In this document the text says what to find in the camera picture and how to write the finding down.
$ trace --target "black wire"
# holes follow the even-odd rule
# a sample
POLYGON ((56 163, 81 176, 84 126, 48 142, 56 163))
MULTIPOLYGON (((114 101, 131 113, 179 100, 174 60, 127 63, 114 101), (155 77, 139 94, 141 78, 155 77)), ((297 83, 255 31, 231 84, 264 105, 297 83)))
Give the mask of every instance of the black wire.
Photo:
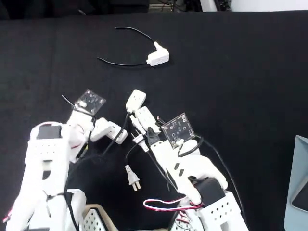
POLYGON ((129 154, 131 154, 131 152, 134 150, 135 147, 138 146, 139 143, 141 143, 144 140, 139 141, 138 143, 135 143, 134 146, 132 146, 132 148, 127 152, 126 156, 125 156, 125 164, 128 165, 128 158, 129 158, 129 154))
POLYGON ((98 60, 104 61, 105 63, 111 64, 111 65, 116 65, 116 66, 141 66, 141 65, 147 65, 147 63, 142 63, 142 64, 118 64, 118 63, 113 63, 110 61, 107 61, 101 57, 97 57, 98 60))
POLYGON ((218 158, 220 159, 220 161, 221 161, 223 167, 226 169, 226 171, 227 171, 227 173, 228 173, 228 175, 229 175, 229 178, 231 179, 231 182, 232 182, 232 184, 233 184, 233 187, 234 187, 234 189, 235 189, 237 199, 239 200, 240 207, 241 207, 241 210, 242 210, 243 219, 244 219, 245 223, 247 224, 247 220, 246 220, 246 215, 245 215, 245 210, 244 210, 244 207, 243 207, 243 203, 242 203, 242 200, 241 200, 241 198, 240 198, 240 194, 239 194, 239 191, 238 191, 238 189, 237 189, 237 187, 236 187, 236 184, 235 184, 235 181, 234 181, 234 179, 233 179, 233 176, 231 175, 231 173, 230 173, 230 171, 229 171, 227 165, 226 165, 225 162, 223 161, 223 159, 222 159, 221 155, 219 154, 218 150, 217 150, 210 142, 208 142, 208 141, 206 141, 206 140, 204 140, 204 139, 203 139, 203 142, 204 142, 207 146, 209 146, 210 148, 212 148, 212 149, 214 150, 214 152, 216 153, 216 155, 217 155, 218 158))
POLYGON ((71 219, 72 219, 73 225, 74 225, 76 231, 79 231, 79 227, 78 227, 77 222, 76 222, 75 217, 74 217, 74 212, 73 212, 72 205, 71 205, 71 203, 68 201, 68 198, 67 198, 67 193, 66 193, 66 192, 63 192, 63 193, 58 193, 57 195, 52 196, 52 195, 48 195, 45 191, 43 191, 43 192, 46 194, 46 202, 49 201, 49 200, 51 200, 51 199, 53 199, 53 198, 56 197, 56 196, 63 196, 63 197, 64 197, 65 202, 66 202, 66 205, 67 205, 68 210, 69 210, 69 213, 70 213, 70 215, 71 215, 71 219))
POLYGON ((107 148, 105 149, 105 151, 103 152, 103 154, 101 154, 100 156, 104 156, 108 150, 111 148, 111 146, 115 143, 115 141, 117 140, 117 138, 121 135, 122 131, 124 130, 124 128, 126 127, 127 121, 129 116, 131 115, 130 112, 127 112, 124 123, 121 127, 121 130, 118 132, 118 134, 116 135, 116 137, 111 141, 111 143, 107 146, 107 148))
POLYGON ((75 217, 74 217, 74 212, 73 212, 73 209, 72 209, 72 205, 71 205, 71 203, 69 203, 68 198, 66 196, 66 193, 63 193, 63 196, 64 196, 64 199, 66 201, 66 204, 67 204, 67 207, 68 207, 68 210, 69 210, 69 214, 71 215, 71 219, 72 219, 73 225, 74 225, 76 231, 79 231, 79 227, 78 227, 78 225, 76 223, 76 220, 75 220, 75 217))
MULTIPOLYGON (((146 36, 149 40, 152 41, 152 43, 154 43, 154 40, 147 34, 143 33, 142 31, 139 31, 133 27, 128 27, 128 26, 120 26, 120 27, 115 27, 115 29, 117 30, 122 30, 122 29, 127 29, 127 30, 133 30, 133 31, 136 31, 140 34, 142 34, 143 36, 146 36)), ((141 64, 119 64, 119 63, 113 63, 113 62, 110 62, 108 60, 105 60, 101 57, 97 57, 98 60, 101 60, 107 64, 110 64, 110 65, 116 65, 116 66, 141 66, 141 65, 147 65, 147 63, 141 63, 141 64)))
POLYGON ((164 173, 165 171, 162 169, 162 167, 158 164, 155 156, 153 153, 151 153, 151 150, 147 151, 147 154, 149 155, 149 157, 151 158, 151 160, 153 161, 153 163, 155 164, 157 170, 159 171, 160 175, 162 175, 162 177, 170 184, 172 185, 172 187, 177 190, 177 188, 175 187, 175 185, 172 183, 172 181, 166 176, 166 174, 164 173))
POLYGON ((169 3, 168 1, 166 1, 166 2, 164 2, 164 1, 162 1, 162 0, 158 0, 160 3, 162 3, 162 4, 165 4, 165 5, 168 5, 168 6, 170 6, 171 7, 171 10, 174 12, 174 7, 176 7, 179 11, 182 11, 182 12, 186 12, 186 11, 184 11, 184 10, 182 10, 180 7, 181 6, 183 6, 184 4, 182 4, 182 5, 177 5, 177 4, 173 4, 173 3, 169 3))
POLYGON ((142 35, 144 35, 144 36, 146 36, 149 40, 151 40, 152 41, 152 43, 154 43, 155 41, 149 36, 149 35, 147 35, 147 34, 145 34, 145 33, 143 33, 142 31, 139 31, 139 30, 137 30, 137 29, 135 29, 135 28, 133 28, 133 27, 128 27, 128 26, 120 26, 120 27, 115 27, 115 29, 127 29, 127 30, 133 30, 133 31, 136 31, 136 32, 138 32, 138 33, 140 33, 140 34, 142 34, 142 35))
POLYGON ((200 139, 200 141, 197 143, 197 145, 192 148, 191 150, 187 151, 187 152, 184 152, 182 154, 179 154, 180 153, 180 149, 179 149, 179 152, 178 152, 178 157, 184 157, 184 156, 187 156, 189 155, 190 153, 193 153, 194 151, 196 151, 198 148, 200 148, 201 144, 203 143, 204 139, 203 137, 200 137, 200 136, 196 136, 200 139))

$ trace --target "red and white wire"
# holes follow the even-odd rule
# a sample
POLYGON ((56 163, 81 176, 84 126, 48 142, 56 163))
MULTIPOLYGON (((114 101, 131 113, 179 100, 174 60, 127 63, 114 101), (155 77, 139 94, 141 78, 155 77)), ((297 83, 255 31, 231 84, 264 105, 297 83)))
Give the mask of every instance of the red and white wire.
POLYGON ((159 199, 147 199, 143 202, 143 206, 150 209, 150 210, 154 210, 154 211, 158 211, 158 212, 172 212, 172 211, 181 211, 181 210, 187 210, 187 209, 198 209, 201 208, 203 206, 203 204, 200 205, 192 205, 192 206, 181 206, 181 207, 176 207, 176 208, 159 208, 159 207, 154 207, 154 206, 150 206, 147 205, 148 202, 161 202, 163 204, 174 204, 176 202, 180 202, 181 200, 185 199, 186 197, 180 198, 178 200, 174 200, 174 201, 163 201, 163 200, 159 200, 159 199))

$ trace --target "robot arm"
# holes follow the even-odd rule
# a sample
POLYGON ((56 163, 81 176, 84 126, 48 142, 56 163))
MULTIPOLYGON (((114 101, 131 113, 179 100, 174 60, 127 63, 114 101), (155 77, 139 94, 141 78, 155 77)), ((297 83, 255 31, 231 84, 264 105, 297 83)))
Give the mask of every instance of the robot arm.
MULTIPOLYGON (((90 90, 87 90, 85 95, 92 98, 82 96, 82 100, 97 102, 98 96, 90 90)), ((86 110, 85 102, 76 102, 74 108, 76 107, 77 110, 73 110, 66 124, 44 122, 31 130, 24 177, 7 221, 6 231, 23 231, 27 227, 30 230, 75 230, 66 201, 67 193, 72 195, 69 204, 74 220, 77 224, 82 224, 85 194, 79 189, 65 192, 69 163, 75 163, 84 155, 89 137, 92 141, 105 135, 113 139, 121 128, 104 118, 95 123, 86 110)), ((98 107, 94 104, 92 110, 97 111, 98 107)), ((127 132, 123 130, 115 141, 121 144, 126 137, 127 132)))
MULTIPOLYGON (((133 96, 138 98, 136 90, 133 91, 130 98, 133 96)), ((148 140, 152 138, 155 141, 149 142, 149 144, 156 161, 173 182, 176 190, 186 195, 186 198, 181 200, 180 206, 189 207, 191 203, 203 205, 198 209, 186 210, 186 216, 188 216, 192 229, 198 231, 248 231, 233 194, 226 190, 228 187, 226 178, 211 160, 200 155, 199 149, 180 157, 181 154, 195 148, 197 141, 188 139, 180 147, 174 148, 171 141, 160 140, 157 121, 147 107, 141 107, 142 103, 138 103, 139 107, 134 110, 135 116, 131 116, 132 124, 141 134, 147 131, 148 140), (189 177, 194 177, 199 183, 193 184, 189 177)), ((171 230, 179 231, 178 227, 175 226, 171 230)))

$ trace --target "white power adapter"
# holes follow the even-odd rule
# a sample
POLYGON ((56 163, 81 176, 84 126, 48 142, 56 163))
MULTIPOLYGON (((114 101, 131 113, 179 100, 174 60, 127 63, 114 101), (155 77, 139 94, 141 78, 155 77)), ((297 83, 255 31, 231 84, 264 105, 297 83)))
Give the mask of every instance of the white power adapter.
POLYGON ((143 126, 144 130, 147 131, 148 128, 151 127, 155 133, 160 132, 159 127, 155 124, 156 120, 154 116, 146 106, 138 109, 135 112, 135 116, 143 126))
MULTIPOLYGON (((120 132, 121 127, 118 124, 115 124, 111 121, 108 121, 109 123, 109 131, 107 132, 107 137, 114 140, 117 134, 120 132)), ((119 137, 115 140, 117 144, 122 144, 123 141, 127 137, 127 131, 124 129, 122 133, 119 135, 119 137)))
POLYGON ((146 63, 149 64, 150 66, 156 66, 168 62, 169 61, 168 50, 160 46, 157 42, 154 42, 154 46, 156 47, 157 51, 148 55, 146 63))
POLYGON ((126 102, 126 109, 130 113, 134 113, 141 108, 145 101, 146 94, 140 90, 135 89, 126 102))

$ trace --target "black cloth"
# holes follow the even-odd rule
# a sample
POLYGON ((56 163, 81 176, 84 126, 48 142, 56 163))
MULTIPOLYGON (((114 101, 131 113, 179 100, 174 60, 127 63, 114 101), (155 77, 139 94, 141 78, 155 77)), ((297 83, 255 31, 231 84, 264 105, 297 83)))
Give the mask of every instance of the black cloth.
MULTIPOLYGON (((308 12, 169 13, 68 17, 0 22, 0 214, 18 195, 31 129, 65 122, 86 88, 108 101, 98 113, 121 125, 134 89, 144 105, 170 120, 186 112, 196 133, 220 151, 238 185, 251 231, 281 231, 295 135, 308 137, 308 12), (157 67, 102 63, 144 62, 153 45, 170 52, 157 67)), ((102 153, 108 138, 91 144, 102 153)), ((101 160, 80 165, 69 186, 101 204, 120 229, 167 227, 170 213, 142 207, 146 198, 172 199, 150 158, 140 149, 130 166, 141 190, 128 186, 124 156, 131 137, 101 160)), ((226 173, 204 145, 201 151, 226 173)))

